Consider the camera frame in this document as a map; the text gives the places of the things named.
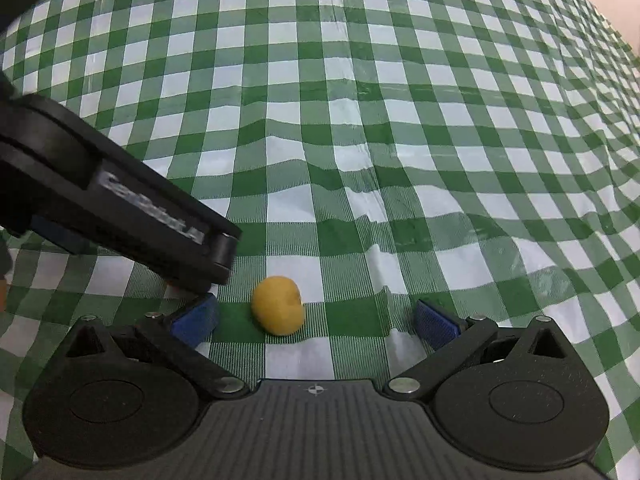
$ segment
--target tablecloth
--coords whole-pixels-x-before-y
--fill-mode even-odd
[[[251,384],[380,384],[430,351],[418,298],[544,313],[609,403],[596,465],[640,478],[639,64],[586,0],[42,0],[0,51],[21,91],[243,229],[211,359]],[[34,460],[22,402],[79,316],[186,300],[101,248],[9,244],[3,480]],[[275,274],[305,302],[288,338],[250,315]]]

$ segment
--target circular cover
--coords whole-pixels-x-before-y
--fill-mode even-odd
[[[163,452],[189,431],[197,411],[193,387],[171,370],[87,360],[32,392],[23,421],[38,454],[106,468]]]
[[[478,460],[553,470],[586,460],[604,436],[607,406],[591,383],[562,359],[505,360],[451,376],[433,410],[452,443]]]

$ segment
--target metal screw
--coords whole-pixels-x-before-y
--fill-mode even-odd
[[[396,377],[389,381],[389,388],[396,394],[412,394],[420,389],[420,383],[411,377]]]
[[[221,394],[236,394],[244,388],[244,383],[237,377],[222,377],[216,379],[214,384]]]

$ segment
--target yellow fruit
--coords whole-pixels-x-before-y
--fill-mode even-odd
[[[305,322],[298,286],[284,276],[270,276],[258,283],[251,311],[262,328],[273,335],[291,335]]]

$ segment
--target crosshair symbol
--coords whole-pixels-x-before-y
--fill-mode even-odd
[[[324,392],[324,388],[320,386],[320,384],[314,384],[313,386],[306,389],[311,395],[317,397],[318,395]]]

